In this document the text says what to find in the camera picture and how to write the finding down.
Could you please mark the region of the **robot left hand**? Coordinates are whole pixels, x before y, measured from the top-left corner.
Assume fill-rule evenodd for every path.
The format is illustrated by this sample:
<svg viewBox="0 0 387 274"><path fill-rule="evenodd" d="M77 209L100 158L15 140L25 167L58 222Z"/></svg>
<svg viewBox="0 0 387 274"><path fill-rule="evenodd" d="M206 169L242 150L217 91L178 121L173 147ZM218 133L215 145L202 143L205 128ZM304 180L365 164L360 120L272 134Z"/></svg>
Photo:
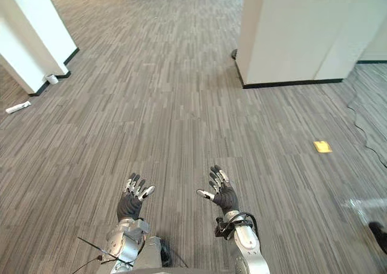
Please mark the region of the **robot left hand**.
<svg viewBox="0 0 387 274"><path fill-rule="evenodd" d="M136 173L129 176L117 205L116 214L119 222L139 218L144 200L155 191L155 186L146 187L145 181Z"/></svg>

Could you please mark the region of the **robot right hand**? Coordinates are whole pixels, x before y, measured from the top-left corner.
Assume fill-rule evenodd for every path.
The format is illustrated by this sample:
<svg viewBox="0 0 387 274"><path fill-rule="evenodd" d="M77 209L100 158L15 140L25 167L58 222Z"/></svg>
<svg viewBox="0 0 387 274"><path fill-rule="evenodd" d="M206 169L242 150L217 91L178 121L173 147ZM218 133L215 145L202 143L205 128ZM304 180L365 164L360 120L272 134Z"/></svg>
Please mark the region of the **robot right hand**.
<svg viewBox="0 0 387 274"><path fill-rule="evenodd" d="M223 215L229 212L239 211L238 197L230 182L230 178L224 170L218 165L211 166L209 177L209 185L214 190L214 193L203 189L197 189L196 193L200 197L210 200L219 206Z"/></svg>

